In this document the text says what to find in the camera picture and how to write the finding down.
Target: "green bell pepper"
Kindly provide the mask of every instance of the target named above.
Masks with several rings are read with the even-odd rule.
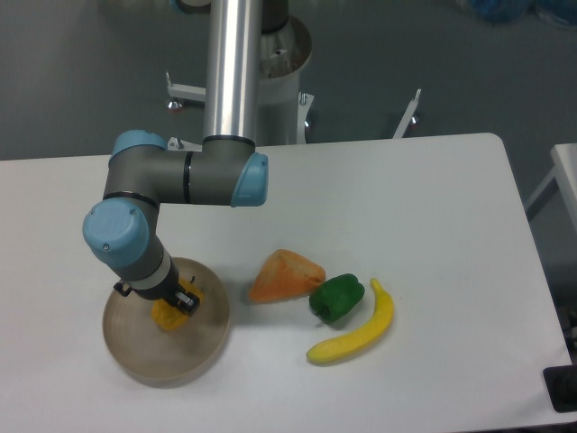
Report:
[[[310,308],[325,323],[341,318],[362,299],[364,287],[351,273],[321,284],[308,298]]]

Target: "metal stand leg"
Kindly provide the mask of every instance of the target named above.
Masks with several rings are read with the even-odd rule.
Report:
[[[537,186],[533,194],[523,204],[525,214],[529,222],[548,203],[555,192],[559,190],[557,179],[555,178],[555,168],[552,168],[541,183]]]

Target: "silver metal pole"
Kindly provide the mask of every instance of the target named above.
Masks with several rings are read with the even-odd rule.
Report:
[[[213,0],[208,36],[205,140],[256,140],[261,0]]]

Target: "white table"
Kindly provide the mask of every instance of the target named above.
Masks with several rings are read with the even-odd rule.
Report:
[[[448,432],[569,422],[542,370],[569,364],[499,138],[490,134],[268,148],[264,207],[163,205],[174,256],[224,280],[232,328],[204,375],[146,387],[107,353],[114,275],[84,244],[107,157],[0,162],[2,431]],[[317,367],[305,352],[341,329],[307,299],[242,301],[288,248],[329,277],[377,277],[396,306],[366,354]]]

